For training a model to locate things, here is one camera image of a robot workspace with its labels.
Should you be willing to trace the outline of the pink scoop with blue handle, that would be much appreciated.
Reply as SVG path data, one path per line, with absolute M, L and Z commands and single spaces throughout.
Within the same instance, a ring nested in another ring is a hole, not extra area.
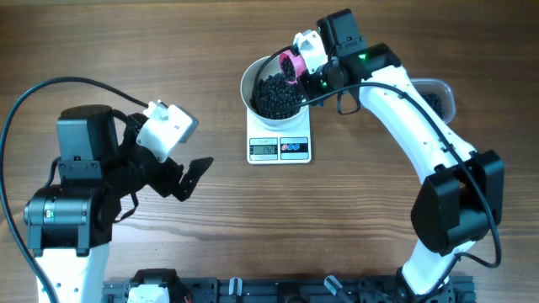
M 295 67 L 296 70 L 296 82 L 293 84 L 297 84 L 297 79 L 307 71 L 307 65 L 305 61 L 303 60 L 301 55 L 296 55 L 292 50 L 285 50 L 281 54 L 279 54 L 279 68 L 281 62 L 286 58 L 289 57 Z

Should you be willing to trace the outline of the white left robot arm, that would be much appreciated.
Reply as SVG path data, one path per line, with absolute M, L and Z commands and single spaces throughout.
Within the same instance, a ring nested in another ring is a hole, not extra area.
M 130 215 L 121 199 L 145 186 L 187 200 L 212 158 L 179 165 L 169 155 L 195 132 L 197 119 L 160 101 L 126 115 L 108 105 L 61 112 L 61 155 L 48 182 L 24 208 L 29 248 L 61 302 L 99 302 L 112 227 Z

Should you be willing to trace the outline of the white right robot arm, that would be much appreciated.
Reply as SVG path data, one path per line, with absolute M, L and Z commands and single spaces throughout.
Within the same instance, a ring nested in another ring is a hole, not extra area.
M 411 210 L 418 241 L 399 278 L 411 300 L 438 295 L 473 244 L 500 249 L 504 164 L 452 131 L 383 43 L 368 45 L 349 9 L 319 19 L 292 42 L 296 79 L 311 104 L 350 94 L 374 114 L 413 164 L 421 188 Z

